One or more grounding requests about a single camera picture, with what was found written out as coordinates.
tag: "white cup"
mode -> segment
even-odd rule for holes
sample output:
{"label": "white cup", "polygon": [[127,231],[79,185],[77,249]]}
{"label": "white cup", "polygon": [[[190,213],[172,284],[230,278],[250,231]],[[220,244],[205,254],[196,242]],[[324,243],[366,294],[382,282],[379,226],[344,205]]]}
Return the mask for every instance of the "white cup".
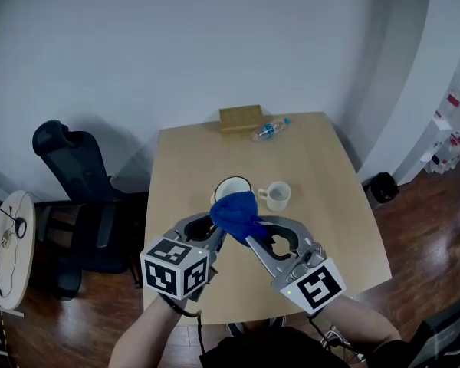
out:
{"label": "white cup", "polygon": [[291,197],[291,188],[286,182],[273,182],[268,189],[260,188],[258,198],[266,201],[268,209],[272,212],[280,212],[286,209]]}
{"label": "white cup", "polygon": [[214,205],[215,202],[223,198],[223,196],[230,195],[231,193],[251,190],[251,183],[247,179],[239,176],[228,177],[218,184],[209,201],[212,205]]}

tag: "black office chair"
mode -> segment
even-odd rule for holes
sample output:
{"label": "black office chair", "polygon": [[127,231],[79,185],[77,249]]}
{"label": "black office chair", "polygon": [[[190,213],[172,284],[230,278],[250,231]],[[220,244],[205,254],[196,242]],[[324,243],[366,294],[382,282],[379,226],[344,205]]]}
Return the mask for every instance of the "black office chair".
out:
{"label": "black office chair", "polygon": [[87,271],[122,273],[130,268],[132,219],[127,195],[110,184],[99,146],[92,135],[70,132],[58,120],[42,124],[32,138],[34,152],[54,173],[72,204],[82,204],[75,225],[52,217],[54,208],[44,211],[38,239],[48,228],[72,232],[71,259]]}

